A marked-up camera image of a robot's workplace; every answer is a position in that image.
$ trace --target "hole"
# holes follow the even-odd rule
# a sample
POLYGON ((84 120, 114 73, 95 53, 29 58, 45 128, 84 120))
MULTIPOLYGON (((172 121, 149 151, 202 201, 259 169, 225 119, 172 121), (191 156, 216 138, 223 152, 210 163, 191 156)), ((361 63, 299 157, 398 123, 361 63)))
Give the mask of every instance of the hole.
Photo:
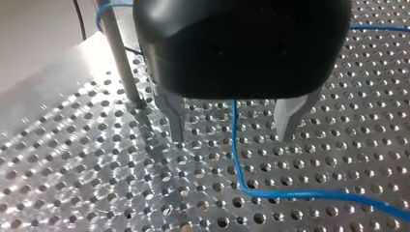
POLYGON ((206 201, 199 201, 197 204, 197 207, 199 208, 200 211, 207 211, 209 204, 206 201))
POLYGON ((255 180, 248 180, 247 185, 250 189, 257 189, 258 183, 255 180))
POLYGON ((303 218, 303 214, 300 211, 294 210, 290 213, 290 217, 294 220, 301 220, 303 218))
POLYGON ((243 217, 236 217, 236 222, 238 222, 238 224, 245 224, 246 219, 243 217))
POLYGON ((190 193, 190 188, 188 188, 188 187, 179 187, 178 191, 180 192, 180 194, 182 196, 188 196, 188 194, 190 193))
POLYGON ((151 200, 154 197, 154 194, 150 190, 144 190, 142 195, 145 197, 146 200, 151 200))
POLYGON ((196 169, 193 172, 194 176, 198 179, 202 179, 205 177, 205 171, 203 169, 196 169))
POLYGON ((135 210, 134 209, 127 209, 124 212, 124 216, 126 217, 126 219, 131 219, 135 216, 135 210))
POLYGON ((218 226, 220 228, 226 228, 229 225, 229 219, 226 217, 218 218, 218 226))
POLYGON ((292 185, 292 178, 290 177, 281 177, 280 178, 280 182, 284 185, 284 186, 291 186, 292 185))
POLYGON ((257 224, 263 224, 265 222, 266 217, 262 214, 256 214, 253 216, 253 220, 257 223, 257 224))
POLYGON ((209 155, 209 160, 211 160, 211 161, 218 161, 218 160, 220 160, 220 155, 219 155, 219 154, 215 154, 215 153, 211 153, 211 154, 209 155))
POLYGON ((271 171, 271 164, 268 162, 262 162, 262 164, 260 164, 260 169, 264 172, 271 171))
POLYGON ((163 205, 163 206, 161 207, 161 211, 162 211, 162 214, 163 214, 164 216, 169 216, 169 215, 171 214, 171 212, 172 212, 172 206, 170 206, 170 205, 163 205))
POLYGON ((284 215, 281 213, 273 213, 273 218, 277 221, 284 221, 284 215))
POLYGON ((215 183, 213 184, 213 189, 215 192, 222 192, 223 191, 223 184, 215 183))
POLYGON ((235 198, 232 199, 232 204, 236 208, 241 208, 244 205, 244 203, 245 203, 245 201, 241 197, 235 197, 235 198))
POLYGON ((15 220, 12 222, 12 229, 17 229, 18 227, 20 227, 21 223, 22 223, 21 220, 15 219, 15 220))
POLYGON ((338 209, 335 207, 326 208, 326 214, 330 217, 336 217, 338 215, 338 209))

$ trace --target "vertical metal post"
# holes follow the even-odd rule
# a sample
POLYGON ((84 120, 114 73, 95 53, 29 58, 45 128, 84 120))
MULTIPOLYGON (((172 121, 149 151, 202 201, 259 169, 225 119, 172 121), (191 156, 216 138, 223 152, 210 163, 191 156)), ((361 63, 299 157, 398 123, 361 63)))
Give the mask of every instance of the vertical metal post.
MULTIPOLYGON (((93 0, 93 2, 98 9, 99 6, 110 3, 111 1, 93 0)), ((109 8, 104 13, 102 13, 100 22, 106 39, 108 40, 109 46, 111 47, 112 55, 114 56, 118 73, 120 74, 126 95, 129 100, 137 107, 142 107, 144 103, 143 100, 139 97, 138 91, 136 90, 130 63, 127 58, 126 50, 124 49, 120 29, 118 28, 117 19, 112 8, 109 8)))

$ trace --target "blue wire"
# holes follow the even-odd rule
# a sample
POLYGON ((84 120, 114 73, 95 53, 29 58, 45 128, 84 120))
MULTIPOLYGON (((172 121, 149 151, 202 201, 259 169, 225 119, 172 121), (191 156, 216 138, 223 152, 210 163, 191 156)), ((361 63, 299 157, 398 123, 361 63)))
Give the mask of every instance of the blue wire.
POLYGON ((378 25, 352 25, 350 30, 380 30, 380 31, 397 31, 410 33, 407 27, 398 26, 378 26, 378 25))
POLYGON ((238 154, 236 151, 236 132, 237 132, 237 103, 232 101, 232 145, 231 153, 234 160, 236 175, 238 179, 239 189, 246 195, 251 197, 260 198, 296 198, 296 199, 326 199, 326 200, 339 200, 339 201, 354 201, 357 203, 365 204, 374 207, 382 212, 385 212, 391 216, 401 218, 405 221, 410 221, 410 212, 400 210, 397 207, 390 206, 386 202, 372 199, 368 196, 350 194, 336 190, 255 190, 247 187, 245 183, 244 173, 239 163, 238 154))
MULTIPOLYGON (((96 24, 99 30, 102 32, 103 29, 100 25, 101 14, 110 7, 132 7, 132 3, 108 3, 99 7, 96 16, 96 24)), ((383 31, 398 31, 398 32, 408 32, 410 29, 406 27, 396 27, 396 26, 367 26, 367 25, 354 25, 350 27, 351 30, 383 30, 383 31)), ((234 160, 236 175, 238 179, 239 189, 246 195, 251 197, 260 198, 296 198, 296 199, 325 199, 325 200, 339 200, 339 201, 354 201, 357 203, 365 204, 374 207, 386 214, 391 216, 401 218, 405 221, 410 221, 410 212, 400 210, 397 207, 390 206, 386 202, 373 199, 368 196, 363 196, 359 194, 345 193, 336 190, 255 190, 247 187, 245 183, 244 173, 241 169, 241 164, 239 163, 238 154, 236 151, 236 134, 237 134, 237 103, 232 101, 232 145, 231 153, 234 160)))

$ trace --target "perforated metal plate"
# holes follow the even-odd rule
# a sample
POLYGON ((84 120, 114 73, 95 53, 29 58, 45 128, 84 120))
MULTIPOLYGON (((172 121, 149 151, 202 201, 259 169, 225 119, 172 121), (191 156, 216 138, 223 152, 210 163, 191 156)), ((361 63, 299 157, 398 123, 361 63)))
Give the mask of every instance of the perforated metal plate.
MULTIPOLYGON (((353 6, 354 24, 410 24, 408 1, 353 6)), ((409 42, 401 33, 350 33, 293 143, 276 140, 273 101, 240 101, 248 185, 342 189, 408 209, 409 42)), ((141 60, 132 68, 146 109, 127 108, 107 71, 0 146, 1 230, 410 230, 355 203, 249 199, 229 154, 228 102, 186 100, 186 141, 173 144, 141 60)))

